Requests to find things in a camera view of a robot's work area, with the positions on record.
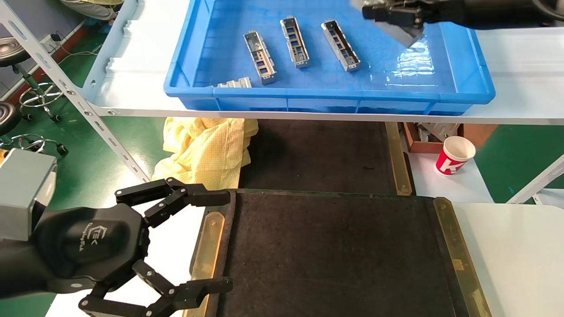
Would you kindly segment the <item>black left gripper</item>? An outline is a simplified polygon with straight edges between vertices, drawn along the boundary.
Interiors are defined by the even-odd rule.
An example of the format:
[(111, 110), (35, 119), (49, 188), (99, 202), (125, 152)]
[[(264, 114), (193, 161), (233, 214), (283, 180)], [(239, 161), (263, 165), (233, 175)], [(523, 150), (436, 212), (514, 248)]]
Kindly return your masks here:
[[(115, 192), (118, 204), (95, 209), (46, 211), (34, 232), (33, 244), (45, 267), (46, 289), (74, 293), (92, 289), (78, 308), (90, 317), (171, 317), (180, 310), (200, 307), (211, 294), (228, 293), (228, 277), (187, 281), (173, 285), (151, 268), (149, 229), (163, 224), (186, 206), (223, 206), (231, 201), (228, 190), (207, 190), (175, 178), (159, 179)], [(157, 201), (142, 217), (133, 206)], [(133, 277), (149, 285), (160, 297), (148, 307), (105, 299)]]

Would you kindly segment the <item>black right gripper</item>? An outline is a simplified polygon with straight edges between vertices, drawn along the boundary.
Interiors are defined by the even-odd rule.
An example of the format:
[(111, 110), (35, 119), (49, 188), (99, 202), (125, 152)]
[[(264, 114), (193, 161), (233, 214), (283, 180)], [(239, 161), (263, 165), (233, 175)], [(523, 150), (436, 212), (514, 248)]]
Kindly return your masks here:
[(452, 22), (477, 30), (537, 27), (531, 0), (370, 0), (363, 18), (375, 22), (422, 28), (425, 23)]

